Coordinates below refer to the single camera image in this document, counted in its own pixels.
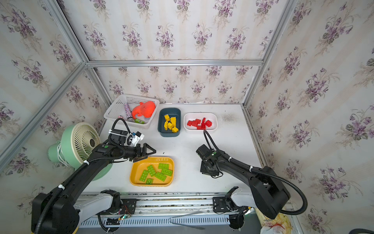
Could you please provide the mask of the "green lego plate long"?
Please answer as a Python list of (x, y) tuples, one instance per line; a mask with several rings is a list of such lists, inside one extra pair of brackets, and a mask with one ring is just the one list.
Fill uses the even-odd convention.
[(154, 177), (159, 179), (162, 182), (164, 182), (167, 179), (167, 176), (160, 172), (157, 172)]

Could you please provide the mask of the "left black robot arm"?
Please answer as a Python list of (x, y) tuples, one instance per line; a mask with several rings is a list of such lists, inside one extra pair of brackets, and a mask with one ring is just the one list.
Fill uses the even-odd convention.
[(67, 179), (48, 194), (40, 193), (32, 201), (31, 232), (33, 234), (72, 234), (81, 222), (101, 212), (117, 213), (123, 207), (120, 193), (104, 190), (78, 208), (75, 206), (85, 188), (108, 165), (126, 160), (147, 159), (156, 150), (146, 143), (128, 146), (123, 135), (112, 126), (108, 139), (96, 146)]

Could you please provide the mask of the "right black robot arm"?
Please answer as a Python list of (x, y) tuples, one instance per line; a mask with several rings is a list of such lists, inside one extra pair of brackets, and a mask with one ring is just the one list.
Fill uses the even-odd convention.
[[(234, 159), (215, 144), (208, 131), (203, 131), (206, 144), (196, 153), (200, 157), (200, 172), (218, 179), (228, 173), (243, 182), (248, 189), (232, 187), (224, 196), (213, 198), (213, 211), (229, 215), (229, 225), (238, 230), (244, 225), (244, 216), (252, 208), (257, 208), (267, 218), (274, 220), (278, 214), (300, 215), (308, 208), (306, 195), (294, 183), (278, 176), (268, 166), (254, 167)], [(295, 190), (302, 199), (302, 206), (295, 211), (284, 210), (291, 195), (287, 186)]]

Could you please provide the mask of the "green lego brick small square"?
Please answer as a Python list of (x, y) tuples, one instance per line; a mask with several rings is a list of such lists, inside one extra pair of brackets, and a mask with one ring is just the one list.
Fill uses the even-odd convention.
[(147, 185), (152, 185), (152, 183), (153, 183), (153, 179), (152, 178), (147, 178), (146, 184)]

